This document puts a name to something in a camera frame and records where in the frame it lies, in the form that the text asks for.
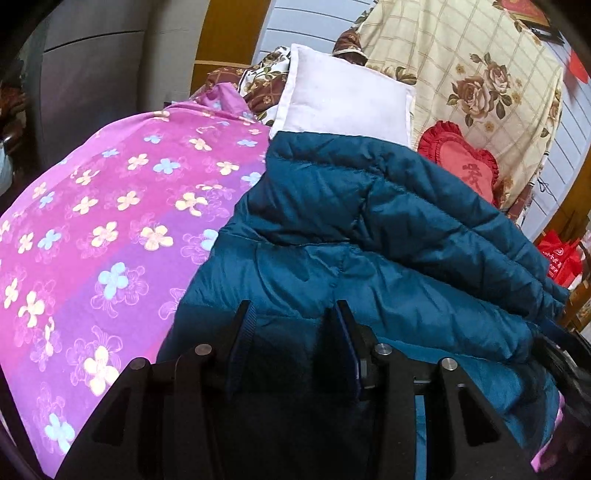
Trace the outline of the pink floral bedspread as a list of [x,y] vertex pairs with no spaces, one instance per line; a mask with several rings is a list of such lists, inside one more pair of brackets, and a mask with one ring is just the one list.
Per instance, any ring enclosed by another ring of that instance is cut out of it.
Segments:
[[2,215],[1,367],[45,474],[127,363],[156,356],[268,135],[221,84],[103,127]]

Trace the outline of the white pillow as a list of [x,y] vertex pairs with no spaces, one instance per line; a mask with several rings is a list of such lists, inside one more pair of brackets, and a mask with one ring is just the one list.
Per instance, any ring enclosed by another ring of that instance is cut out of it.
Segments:
[[415,97],[412,86],[294,44],[270,137],[280,132],[327,133],[410,147]]

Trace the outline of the brown floral quilt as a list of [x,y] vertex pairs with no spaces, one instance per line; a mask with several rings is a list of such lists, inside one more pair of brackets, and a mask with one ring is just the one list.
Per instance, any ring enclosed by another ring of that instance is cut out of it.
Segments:
[[208,72],[204,81],[197,83],[197,90],[190,98],[197,98],[214,88],[228,83],[245,101],[249,111],[266,126],[272,126],[276,118],[276,105],[280,102],[290,71],[290,47],[280,46],[252,66],[218,66]]

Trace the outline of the red shopping bag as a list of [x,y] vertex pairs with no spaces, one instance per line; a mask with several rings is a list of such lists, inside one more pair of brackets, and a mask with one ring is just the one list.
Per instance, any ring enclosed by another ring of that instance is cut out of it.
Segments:
[[548,276],[558,285],[569,288],[583,273],[579,239],[562,241],[555,230],[546,232],[538,250],[548,259]]

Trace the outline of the beige floral blanket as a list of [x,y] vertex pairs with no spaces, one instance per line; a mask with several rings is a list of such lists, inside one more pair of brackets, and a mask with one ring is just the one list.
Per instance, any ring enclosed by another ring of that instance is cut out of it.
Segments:
[[489,151],[509,209],[543,169],[562,111],[563,67],[493,1],[379,1],[356,26],[368,67],[416,92],[412,144],[439,121]]

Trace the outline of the grey wardrobe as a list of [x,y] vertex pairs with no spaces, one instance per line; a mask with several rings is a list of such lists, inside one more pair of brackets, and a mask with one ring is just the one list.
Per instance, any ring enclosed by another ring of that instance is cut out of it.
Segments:
[[30,39],[26,86],[42,169],[108,123],[183,100],[205,1],[63,1]]

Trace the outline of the red heart cushion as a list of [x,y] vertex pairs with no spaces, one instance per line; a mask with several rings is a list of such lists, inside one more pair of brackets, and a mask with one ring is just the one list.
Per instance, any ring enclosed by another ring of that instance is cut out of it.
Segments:
[[500,206],[495,185],[499,167],[495,157],[484,149],[472,147],[460,127],[438,121],[427,129],[418,144],[418,152],[455,175],[495,207]]

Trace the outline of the teal puffer jacket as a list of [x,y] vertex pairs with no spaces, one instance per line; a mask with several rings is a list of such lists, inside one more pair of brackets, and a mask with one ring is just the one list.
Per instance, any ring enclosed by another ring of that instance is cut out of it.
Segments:
[[413,360],[454,358],[530,461],[559,393],[538,355],[568,293],[496,207],[434,162],[367,137],[280,133],[190,281],[171,361],[252,302],[256,329],[222,414],[221,479],[347,479],[325,316],[339,300]]

